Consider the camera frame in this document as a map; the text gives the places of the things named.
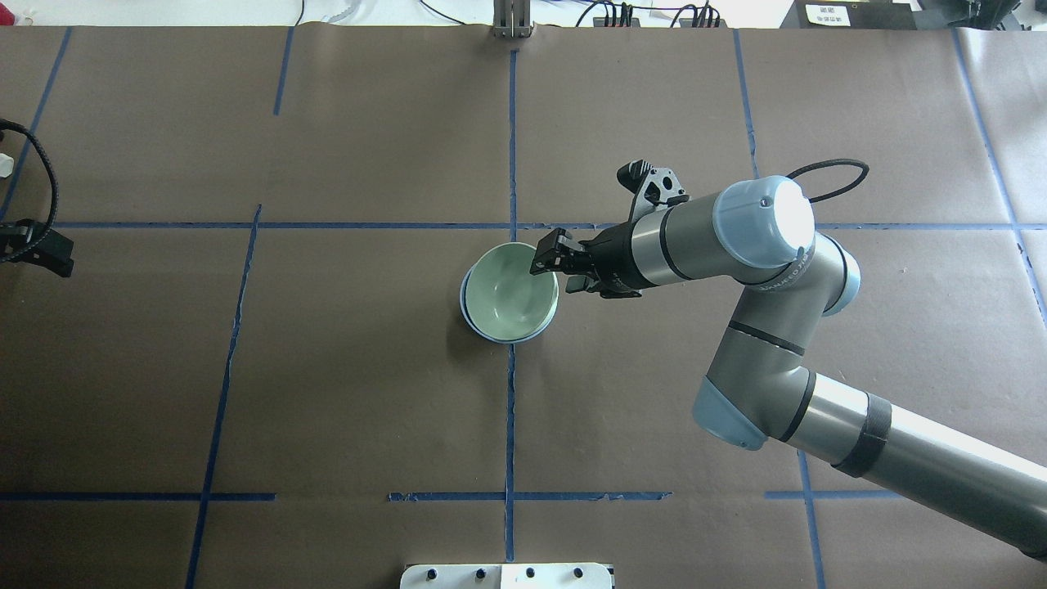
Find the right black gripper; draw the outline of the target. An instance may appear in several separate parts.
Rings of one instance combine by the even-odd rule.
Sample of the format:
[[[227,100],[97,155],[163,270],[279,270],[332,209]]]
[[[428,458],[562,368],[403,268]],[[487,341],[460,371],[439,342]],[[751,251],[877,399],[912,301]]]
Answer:
[[[640,298],[644,278],[632,256],[634,223],[620,223],[587,240],[573,239],[554,228],[535,246],[528,272],[532,276],[560,272],[569,276],[566,292],[595,292],[605,299]],[[591,268],[586,270],[586,255]]]

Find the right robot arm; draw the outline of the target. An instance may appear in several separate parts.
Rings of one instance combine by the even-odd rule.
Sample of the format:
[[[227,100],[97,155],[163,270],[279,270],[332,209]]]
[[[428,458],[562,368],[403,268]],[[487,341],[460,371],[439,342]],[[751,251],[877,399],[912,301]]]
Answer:
[[[856,390],[802,364],[816,326],[857,294],[861,271],[816,230],[811,202],[786,176],[692,196],[671,169],[618,183],[631,216],[595,237],[557,228],[528,270],[560,272],[569,292],[605,299],[729,277],[743,287],[704,373],[693,418],[718,439],[756,451],[768,439],[1045,559],[1042,465]]]

